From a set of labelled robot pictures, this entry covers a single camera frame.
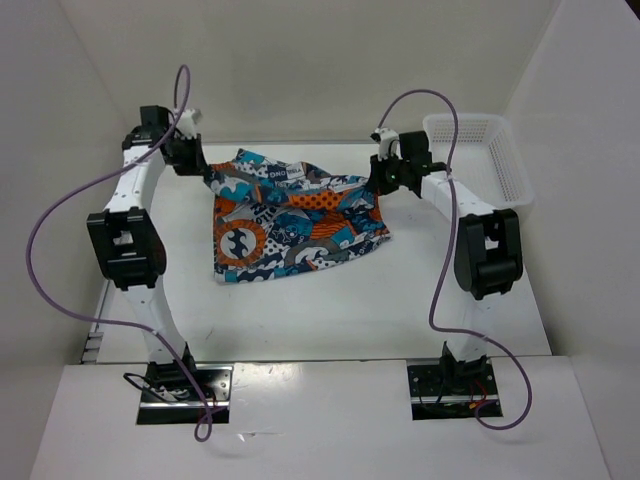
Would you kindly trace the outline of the colourful patterned shorts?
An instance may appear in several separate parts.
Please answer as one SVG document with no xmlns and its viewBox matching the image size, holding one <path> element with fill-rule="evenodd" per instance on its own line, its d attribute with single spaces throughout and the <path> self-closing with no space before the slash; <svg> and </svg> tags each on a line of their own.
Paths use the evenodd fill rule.
<svg viewBox="0 0 640 480">
<path fill-rule="evenodd" d="M 391 238 L 378 197 L 362 176 L 334 175 L 244 149 L 211 166 L 213 273 L 220 284 L 331 268 Z"/>
</svg>

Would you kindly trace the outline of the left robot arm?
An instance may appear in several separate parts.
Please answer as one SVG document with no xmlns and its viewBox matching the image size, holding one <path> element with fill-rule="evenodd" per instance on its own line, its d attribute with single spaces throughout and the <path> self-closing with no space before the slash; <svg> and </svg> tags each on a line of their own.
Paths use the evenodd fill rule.
<svg viewBox="0 0 640 480">
<path fill-rule="evenodd" d="M 200 376 L 168 305 L 167 254 L 150 210 L 166 167 L 179 176 L 203 175 L 200 120 L 197 109 L 141 107 L 139 126 L 122 142 L 124 171 L 114 194 L 101 212 L 87 218 L 101 273 L 124 294 L 134 323 L 142 327 L 149 365 L 141 387 L 164 402 L 195 396 Z"/>
</svg>

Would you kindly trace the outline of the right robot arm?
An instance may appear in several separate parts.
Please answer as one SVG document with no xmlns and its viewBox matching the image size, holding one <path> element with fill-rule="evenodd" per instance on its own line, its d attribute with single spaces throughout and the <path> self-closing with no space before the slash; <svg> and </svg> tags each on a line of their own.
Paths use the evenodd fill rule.
<svg viewBox="0 0 640 480">
<path fill-rule="evenodd" d="M 460 393 L 486 372 L 489 314 L 500 295 L 523 275 L 520 223 L 512 209 L 499 209 L 456 179 L 446 162 L 432 160 L 425 132 L 398 133 L 378 127 L 371 134 L 378 153 L 370 159 L 366 189 L 387 195 L 401 187 L 434 206 L 449 222 L 444 265 L 429 306 L 429 327 L 444 335 L 440 385 Z M 438 326 L 435 313 L 447 276 L 465 294 L 464 311 Z"/>
</svg>

